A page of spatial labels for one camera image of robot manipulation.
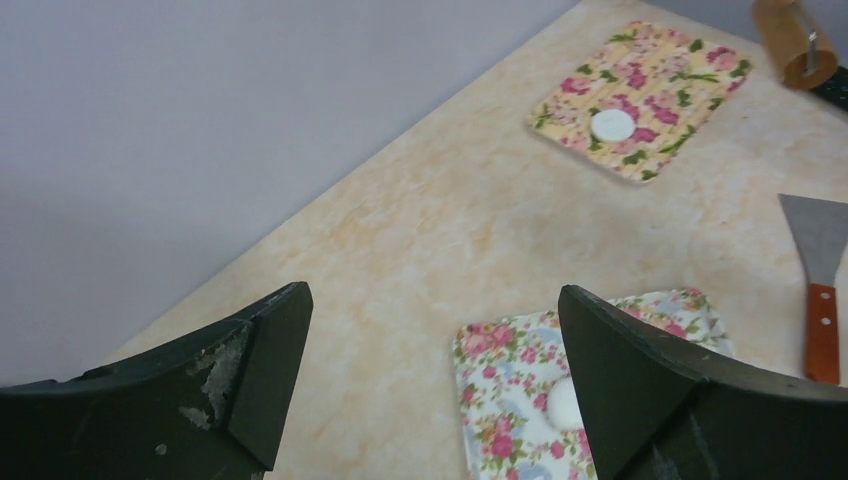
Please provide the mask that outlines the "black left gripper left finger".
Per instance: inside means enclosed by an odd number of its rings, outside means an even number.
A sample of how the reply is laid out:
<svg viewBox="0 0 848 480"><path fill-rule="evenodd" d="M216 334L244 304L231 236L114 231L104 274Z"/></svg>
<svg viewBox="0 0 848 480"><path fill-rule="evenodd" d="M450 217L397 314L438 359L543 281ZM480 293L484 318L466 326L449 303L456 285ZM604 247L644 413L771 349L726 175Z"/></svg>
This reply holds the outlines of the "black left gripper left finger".
<svg viewBox="0 0 848 480"><path fill-rule="evenodd" d="M5 479L260 479L273 470L313 298L290 283L65 381L1 391Z"/></svg>

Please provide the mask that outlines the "wooden dough roller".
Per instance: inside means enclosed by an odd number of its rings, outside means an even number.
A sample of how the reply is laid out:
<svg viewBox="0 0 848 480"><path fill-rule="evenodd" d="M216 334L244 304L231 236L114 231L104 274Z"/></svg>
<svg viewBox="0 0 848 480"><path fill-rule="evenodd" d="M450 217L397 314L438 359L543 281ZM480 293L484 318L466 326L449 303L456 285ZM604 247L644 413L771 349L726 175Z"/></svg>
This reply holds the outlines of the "wooden dough roller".
<svg viewBox="0 0 848 480"><path fill-rule="evenodd" d="M784 86L809 91L837 72L835 48L801 1L754 1L752 19Z"/></svg>

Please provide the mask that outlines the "white dough piece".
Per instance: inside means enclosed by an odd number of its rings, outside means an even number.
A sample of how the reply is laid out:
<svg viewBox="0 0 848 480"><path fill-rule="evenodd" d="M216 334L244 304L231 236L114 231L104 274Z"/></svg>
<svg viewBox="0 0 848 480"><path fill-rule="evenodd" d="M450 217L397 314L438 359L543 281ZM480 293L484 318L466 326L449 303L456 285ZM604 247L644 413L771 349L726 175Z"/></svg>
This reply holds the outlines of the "white dough piece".
<svg viewBox="0 0 848 480"><path fill-rule="evenodd" d="M548 391L546 415L550 425L560 431L584 428L573 379L562 377Z"/></svg>

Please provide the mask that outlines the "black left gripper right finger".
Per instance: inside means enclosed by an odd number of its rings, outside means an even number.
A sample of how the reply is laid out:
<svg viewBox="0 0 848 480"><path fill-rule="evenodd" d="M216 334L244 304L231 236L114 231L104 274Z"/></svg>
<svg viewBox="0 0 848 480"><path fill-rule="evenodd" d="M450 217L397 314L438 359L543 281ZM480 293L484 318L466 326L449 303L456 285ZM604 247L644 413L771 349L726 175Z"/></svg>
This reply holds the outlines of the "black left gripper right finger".
<svg viewBox="0 0 848 480"><path fill-rule="evenodd" d="M847 391L653 327L577 285L558 313L601 479L843 479Z"/></svg>

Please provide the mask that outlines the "white floral tray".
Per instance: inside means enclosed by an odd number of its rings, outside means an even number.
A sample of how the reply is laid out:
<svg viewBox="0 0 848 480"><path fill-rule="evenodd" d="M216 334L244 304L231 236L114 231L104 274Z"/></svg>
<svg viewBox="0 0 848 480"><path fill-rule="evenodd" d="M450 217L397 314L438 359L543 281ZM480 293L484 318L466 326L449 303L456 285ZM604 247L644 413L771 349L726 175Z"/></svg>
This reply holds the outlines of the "white floral tray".
<svg viewBox="0 0 848 480"><path fill-rule="evenodd" d="M547 419L550 388L570 374L556 311L464 326L453 362L470 478L596 478L585 431Z"/></svg>

